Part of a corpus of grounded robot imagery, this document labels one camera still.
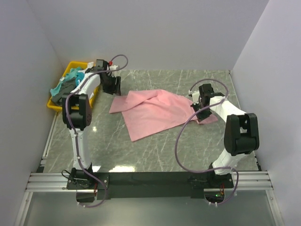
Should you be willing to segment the pink t shirt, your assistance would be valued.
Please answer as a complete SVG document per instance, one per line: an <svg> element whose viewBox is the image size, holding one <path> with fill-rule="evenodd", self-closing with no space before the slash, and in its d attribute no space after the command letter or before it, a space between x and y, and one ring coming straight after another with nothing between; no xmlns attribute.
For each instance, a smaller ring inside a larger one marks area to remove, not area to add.
<svg viewBox="0 0 301 226"><path fill-rule="evenodd" d="M115 97L109 113L122 113L132 142L184 124L192 101L166 90L129 91Z"/></svg>

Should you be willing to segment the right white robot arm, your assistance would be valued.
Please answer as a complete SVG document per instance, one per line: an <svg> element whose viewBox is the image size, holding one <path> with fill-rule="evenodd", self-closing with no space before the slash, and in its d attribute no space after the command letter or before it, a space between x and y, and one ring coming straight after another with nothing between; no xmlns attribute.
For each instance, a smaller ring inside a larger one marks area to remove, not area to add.
<svg viewBox="0 0 301 226"><path fill-rule="evenodd" d="M217 188L222 182L222 175L230 173L245 156L259 148L258 120L254 113L246 113L235 107L221 92L214 92L210 83L199 86L198 91L189 91L195 112L202 108L196 117L203 123L215 112L225 121L224 150L212 163L214 172L206 177L207 184Z"/></svg>

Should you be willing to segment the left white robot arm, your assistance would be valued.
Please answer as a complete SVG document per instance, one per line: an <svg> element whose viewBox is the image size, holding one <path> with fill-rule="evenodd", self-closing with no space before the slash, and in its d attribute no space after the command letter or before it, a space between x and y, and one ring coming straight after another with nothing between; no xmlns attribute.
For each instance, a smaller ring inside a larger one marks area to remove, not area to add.
<svg viewBox="0 0 301 226"><path fill-rule="evenodd" d="M76 79L76 87L62 96L63 122L69 129L73 147L73 168L92 173L92 162L88 150L87 130L92 122L90 102L95 97L95 89L102 86L104 93L121 95L121 77L116 76L118 66L112 61L97 59L88 64L79 73L81 79Z"/></svg>

